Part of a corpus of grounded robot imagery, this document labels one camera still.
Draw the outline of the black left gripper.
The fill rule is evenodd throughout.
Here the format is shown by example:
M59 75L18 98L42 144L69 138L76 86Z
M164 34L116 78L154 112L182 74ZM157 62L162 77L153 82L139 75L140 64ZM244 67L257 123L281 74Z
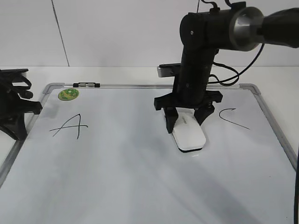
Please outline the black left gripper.
M0 130L14 140L25 140L24 114L40 114L42 105L31 101L32 83L26 78L28 69L0 71Z

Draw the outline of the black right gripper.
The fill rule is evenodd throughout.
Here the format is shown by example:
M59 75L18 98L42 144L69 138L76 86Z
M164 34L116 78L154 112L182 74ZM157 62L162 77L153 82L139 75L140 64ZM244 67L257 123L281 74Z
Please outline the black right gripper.
M176 107L196 109L194 117L199 125L205 121L215 107L210 102L220 103L222 94L219 91L208 91L207 84L217 49L183 49L180 72L174 79L172 92L154 99L157 111L164 108L166 129L172 133L178 119Z

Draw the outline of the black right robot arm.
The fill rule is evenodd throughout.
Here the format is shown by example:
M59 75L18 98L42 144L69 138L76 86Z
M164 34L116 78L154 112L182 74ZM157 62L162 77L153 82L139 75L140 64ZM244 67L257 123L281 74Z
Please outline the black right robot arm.
M193 109L198 124L214 112L222 101L219 91L207 90L214 57L221 49L251 51L266 44L299 46L299 10L290 8L264 16L244 1L229 3L221 10L215 2L208 12L188 13L180 23L183 52L179 63L161 64L160 77L174 77L172 92L154 99L163 110L166 129L172 133L178 108Z

